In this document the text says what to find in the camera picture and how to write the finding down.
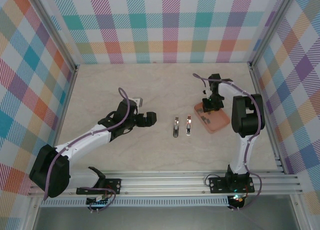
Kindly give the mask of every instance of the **wooden floor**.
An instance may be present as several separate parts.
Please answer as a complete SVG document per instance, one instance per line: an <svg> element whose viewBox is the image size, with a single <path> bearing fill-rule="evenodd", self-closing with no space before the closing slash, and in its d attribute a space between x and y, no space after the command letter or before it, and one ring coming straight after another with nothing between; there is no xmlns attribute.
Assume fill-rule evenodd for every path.
<svg viewBox="0 0 320 230"><path fill-rule="evenodd" d="M237 150L237 136L229 124L209 134L196 118L193 108L204 95L203 83L192 76L220 73L239 87L254 92L247 64L121 64L82 65L66 113L59 143L65 143L94 126L117 109L122 101L118 87L130 97L143 98L140 113L154 111L157 123L150 128L135 127L83 157L76 167L100 170L224 170ZM231 116L232 104L224 102ZM192 116L191 136L185 134L185 120ZM175 116L180 119L179 137L173 137ZM264 129L256 141L251 162L253 170L276 169L274 154Z"/></svg>

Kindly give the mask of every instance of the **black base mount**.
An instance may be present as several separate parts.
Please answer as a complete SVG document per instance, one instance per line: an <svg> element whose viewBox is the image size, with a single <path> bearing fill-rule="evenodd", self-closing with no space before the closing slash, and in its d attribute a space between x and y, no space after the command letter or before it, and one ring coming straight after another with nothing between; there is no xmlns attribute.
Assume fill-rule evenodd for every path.
<svg viewBox="0 0 320 230"><path fill-rule="evenodd" d="M106 176L95 167L89 167L98 176L99 180L93 186L94 189L112 189L116 194L120 194L121 179L106 179ZM83 188L77 188L75 194L77 195L104 195L104 190L87 190Z"/></svg>
<svg viewBox="0 0 320 230"><path fill-rule="evenodd" d="M254 193L255 187L249 173L234 174L228 165L225 177L209 178L209 187L212 194Z"/></svg>

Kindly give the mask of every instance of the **plaid wall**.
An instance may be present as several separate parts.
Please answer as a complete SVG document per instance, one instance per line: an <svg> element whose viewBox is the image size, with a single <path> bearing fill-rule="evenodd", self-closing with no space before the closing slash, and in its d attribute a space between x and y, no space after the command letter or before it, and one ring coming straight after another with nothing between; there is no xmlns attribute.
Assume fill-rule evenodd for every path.
<svg viewBox="0 0 320 230"><path fill-rule="evenodd" d="M53 12L51 11L49 5L48 5L48 2L47 0L41 0L42 1L42 4L44 5L44 8L45 10L47 11L48 15L51 16L51 20L53 22L53 24L55 25L55 28L57 30L57 32L59 33L61 39L63 40L63 42L65 43L65 46L67 47L71 57L73 58L73 61L75 63L79 63L77 58L76 58L76 55L74 53L74 50L71 48L70 46L70 43L67 39L67 37L65 36L64 32L62 31L61 29L61 26L59 25L58 21L57 21L57 18L55 17L55 15L53 14Z"/></svg>
<svg viewBox="0 0 320 230"><path fill-rule="evenodd" d="M278 9L280 8L280 6L282 4L282 1L283 0L277 0L275 5L274 5L274 7L272 8L272 11L271 11L271 13L270 13L270 15L268 17L268 20L266 21L266 23L265 23L265 25L264 25L264 27L262 29L262 32L261 32L261 34L259 36L259 39L255 43L255 47L253 48L253 51L252 51L252 53L250 55L250 58L249 58L248 62L252 62L255 54L257 53L257 50L258 50L260 44L261 44L261 41L264 39L264 37L265 37L265 35L266 35L266 33L267 33L268 29L269 29L270 24L273 22L273 20L276 17L276 13L277 13Z"/></svg>
<svg viewBox="0 0 320 230"><path fill-rule="evenodd" d="M320 226L320 0L294 0L256 73L281 152Z"/></svg>
<svg viewBox="0 0 320 230"><path fill-rule="evenodd" d="M52 144L72 72L28 0L0 0L0 229L18 228L41 146Z"/></svg>
<svg viewBox="0 0 320 230"><path fill-rule="evenodd" d="M78 59L96 63L247 62L270 0L52 0ZM50 10L50 0L44 6Z"/></svg>

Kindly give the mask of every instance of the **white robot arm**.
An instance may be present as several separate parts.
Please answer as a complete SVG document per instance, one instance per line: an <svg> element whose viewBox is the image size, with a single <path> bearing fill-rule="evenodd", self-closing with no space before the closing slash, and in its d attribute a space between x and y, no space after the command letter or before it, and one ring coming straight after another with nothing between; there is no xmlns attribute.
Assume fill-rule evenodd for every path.
<svg viewBox="0 0 320 230"><path fill-rule="evenodd" d="M233 102L233 99L235 96L246 96L243 94L243 92L238 91L237 89L231 87L228 84L220 83L219 84L219 95L230 101ZM244 165L244 158L245 158L245 152L246 152L246 146L249 141L249 139L253 135L246 135L242 137L240 134L237 134L237 151L235 152L235 155L233 156L233 159L230 163L230 168L233 173L235 174L245 174L247 172L245 165ZM255 141L257 139L257 136L251 139L249 150L247 152L247 161L246 164L249 164L250 156L252 153L252 149L254 147Z"/></svg>
<svg viewBox="0 0 320 230"><path fill-rule="evenodd" d="M83 135L55 147L43 146L30 172L30 179L42 190L45 190L47 185L47 195L51 198L60 195L66 189L77 188L77 192L88 192L81 188L108 188L113 181L108 182L105 175L96 168L73 170L72 166L92 150L125 134L125 130L131 131L134 126L150 127L154 125L157 121L157 115L154 112L147 112L146 117L144 114L139 114L138 110L142 106L142 101L141 98L124 99L120 102L117 111L111 112L98 121L98 124ZM119 193L120 188L115 188L113 189L116 193Z"/></svg>
<svg viewBox="0 0 320 230"><path fill-rule="evenodd" d="M194 76L207 81L204 91L206 98L202 100L204 112L220 110L224 107L224 99L232 102L231 125L233 130L238 133L236 154L228 166L225 177L220 178L219 181L212 178L214 187L210 189L211 192L243 192L247 187L249 187L249 192L254 192L252 178L249 177L247 165L257 139L256 133L259 128L259 121L259 131L265 126L261 95L252 94L248 96L249 94L235 87L231 79L221 79L219 74L212 74L208 79L203 79L196 74Z"/></svg>

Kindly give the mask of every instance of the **purple cable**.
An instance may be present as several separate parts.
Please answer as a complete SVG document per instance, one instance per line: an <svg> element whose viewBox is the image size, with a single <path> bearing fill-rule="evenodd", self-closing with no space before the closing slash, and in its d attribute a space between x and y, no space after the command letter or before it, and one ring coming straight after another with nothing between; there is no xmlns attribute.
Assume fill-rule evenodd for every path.
<svg viewBox="0 0 320 230"><path fill-rule="evenodd" d="M128 98L128 95L127 93L122 89L122 88L119 88L118 89L119 91L119 94L121 95L121 97L123 99L126 99L126 104L127 104L127 111L126 111L126 114L124 116L124 118L117 124L109 127L109 128L105 128L105 129L101 129L101 130L97 130L97 131L94 131L93 133L87 133L87 134L84 134L82 136L80 136L79 138L73 140L71 143L69 143L66 147L64 147L55 157L54 159L52 160L50 166L49 166L49 169L48 169L48 173L46 175L46 181L45 181L45 189L44 189L44 197L43 197L43 201L47 200L48 198L48 190L49 190L49 183L50 183L50 176L51 176L51 172L52 172L52 168L54 167L55 165L55 162L56 160L58 159L58 157L64 152L66 151L68 148L70 148L73 144L77 143L78 141L80 141L81 139L84 139L85 137L87 136L90 136L90 135L93 135L93 134L97 134L97 133L101 133L101 132L104 132L104 131L108 131L108 130L111 130L111 129L114 129L116 128L117 126L121 125L128 117L129 115L129 112L130 112L130 102L129 102L129 98Z"/></svg>
<svg viewBox="0 0 320 230"><path fill-rule="evenodd" d="M254 135L252 135L252 136L249 138L249 140L248 140L248 143L247 143L247 145L246 145L245 152L244 152L243 164L244 164L244 167L245 167L246 171L247 171L249 174L254 175L254 176L256 176L256 177L259 179L260 185L259 185L258 193L256 194L255 198L254 198L250 203L248 203L246 206L244 206L243 208L241 208L242 210L243 210L243 209L246 209L246 208L248 208L249 206L251 206L251 205L257 200L257 198L259 197L259 195L260 195L260 193L261 193L261 191L262 191L262 179L261 179L261 177L260 177L258 174L255 174L255 173L251 172L251 171L249 170L249 168L247 167L247 155L248 155L248 151L249 151L249 147L250 147L251 140L252 140L254 137L258 136L258 134L260 133L260 130L261 130L261 113L260 113L258 104L256 103L256 101L254 100L254 98L253 98L249 93L247 93L247 92L245 92L244 90L240 89L239 87L237 87L236 85L234 85L232 82L224 81L224 80L222 80L222 79L220 79L220 80L218 80L218 79L205 79L205 78L202 78L202 77L200 77L199 75L197 75L197 74L195 74L195 73L193 74L193 76L194 76L195 78L201 79L202 81L207 80L207 81L211 81L211 82L220 82L220 83L225 83L225 84L227 84L227 85L230 85L231 87L235 88L237 91L240 91L241 93L243 93L243 94L245 94L246 96L248 96L248 97L250 98L250 100L252 101L252 103L254 104L254 107L255 107L255 110L256 110L256 114L257 114L257 116L258 116L258 129L257 129L256 133L255 133Z"/></svg>
<svg viewBox="0 0 320 230"><path fill-rule="evenodd" d="M207 85L206 85L205 81L204 81L203 79L201 79L201 80L202 80L202 82L203 82L203 84L204 84L204 87L206 88Z"/></svg>
<svg viewBox="0 0 320 230"><path fill-rule="evenodd" d="M101 211L103 211L103 210L105 210L107 207L109 207L113 202L114 202L114 200L116 199L116 192L113 190L113 189L105 189L105 188L87 188L87 187L84 187L84 188L82 188L82 189L87 189L87 190L98 190L98 191L108 191L108 192L112 192L113 193L113 198L112 198L112 200L107 204L107 205L105 205L103 208L101 208L100 210L96 210L96 211L94 211L92 208L91 208L91 206L92 206L92 204L89 204L89 209L91 210L91 212L92 213L99 213L99 212L101 212Z"/></svg>

